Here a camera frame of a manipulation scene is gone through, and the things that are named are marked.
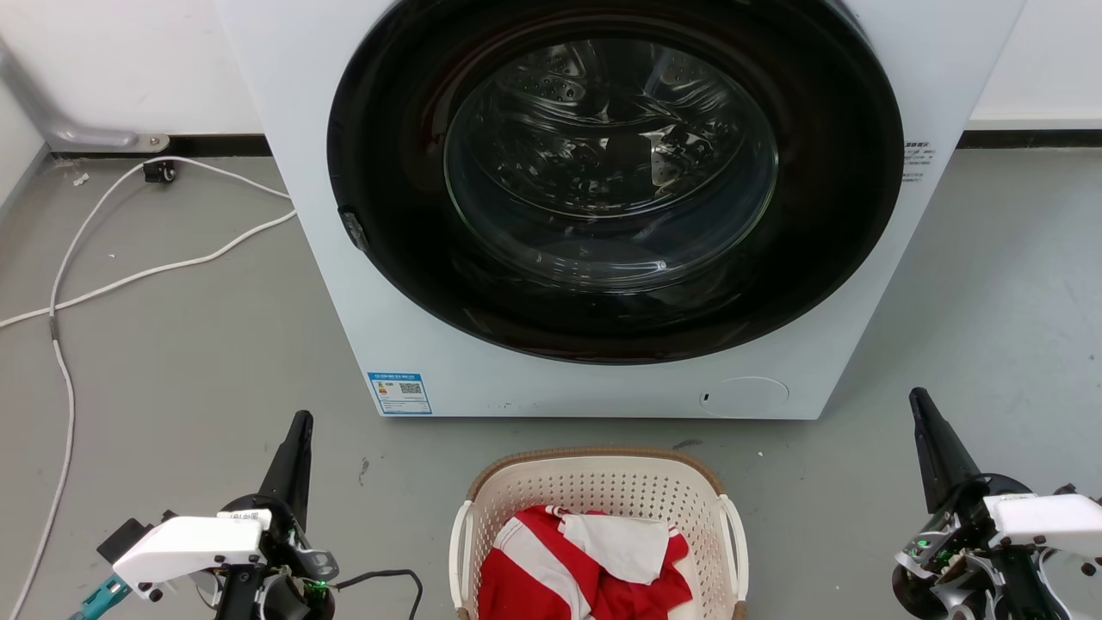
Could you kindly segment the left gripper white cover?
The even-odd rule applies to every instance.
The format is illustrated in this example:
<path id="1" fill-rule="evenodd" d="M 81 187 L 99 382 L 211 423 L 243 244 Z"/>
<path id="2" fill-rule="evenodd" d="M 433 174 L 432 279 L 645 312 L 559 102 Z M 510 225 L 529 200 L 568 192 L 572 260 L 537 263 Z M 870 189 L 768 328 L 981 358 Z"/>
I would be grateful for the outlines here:
<path id="1" fill-rule="evenodd" d="M 160 524 L 129 519 L 98 553 L 114 573 L 96 589 L 96 616 L 134 595 L 156 603 L 173 581 L 213 581 L 216 619 L 331 619 L 334 556 L 306 539 L 314 418 L 298 411 L 258 494 L 214 516 L 168 511 Z"/>

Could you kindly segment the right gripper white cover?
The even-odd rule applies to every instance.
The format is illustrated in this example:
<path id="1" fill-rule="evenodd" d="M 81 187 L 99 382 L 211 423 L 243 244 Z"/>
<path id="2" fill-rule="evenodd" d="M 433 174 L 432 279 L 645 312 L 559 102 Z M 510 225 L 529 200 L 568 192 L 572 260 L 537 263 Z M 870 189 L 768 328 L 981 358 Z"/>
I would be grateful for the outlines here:
<path id="1" fill-rule="evenodd" d="M 980 474 L 929 392 L 909 393 L 929 521 L 896 555 L 892 589 L 918 619 L 1070 619 L 1046 574 L 1059 554 L 1099 574 L 1101 509 L 1066 485 L 1035 494 Z"/>

